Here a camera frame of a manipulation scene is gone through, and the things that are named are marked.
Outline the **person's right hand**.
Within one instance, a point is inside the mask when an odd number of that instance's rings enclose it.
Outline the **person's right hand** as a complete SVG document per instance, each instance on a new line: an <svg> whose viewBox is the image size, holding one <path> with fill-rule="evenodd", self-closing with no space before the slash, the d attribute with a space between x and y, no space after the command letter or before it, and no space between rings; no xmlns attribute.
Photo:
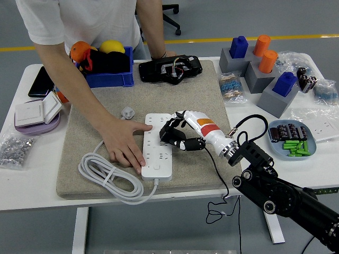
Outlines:
<svg viewBox="0 0 339 254"><path fill-rule="evenodd" d="M133 134L136 131L150 131L153 126L131 120L110 118L100 131L110 159L124 167L133 167L140 174L141 168L146 165L145 159Z"/></svg>

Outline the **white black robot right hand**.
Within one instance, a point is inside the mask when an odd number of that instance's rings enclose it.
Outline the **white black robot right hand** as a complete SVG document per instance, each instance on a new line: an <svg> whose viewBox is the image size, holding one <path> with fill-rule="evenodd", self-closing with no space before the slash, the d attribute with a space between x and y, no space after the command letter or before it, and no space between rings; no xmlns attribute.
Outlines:
<svg viewBox="0 0 339 254"><path fill-rule="evenodd" d="M177 126L189 125L199 135L198 138L186 138L185 134L176 129ZM197 111L175 112L159 132L160 140L183 151L198 151L213 145L220 157L231 158L237 150L234 139L226 137L215 122L206 114Z"/></svg>

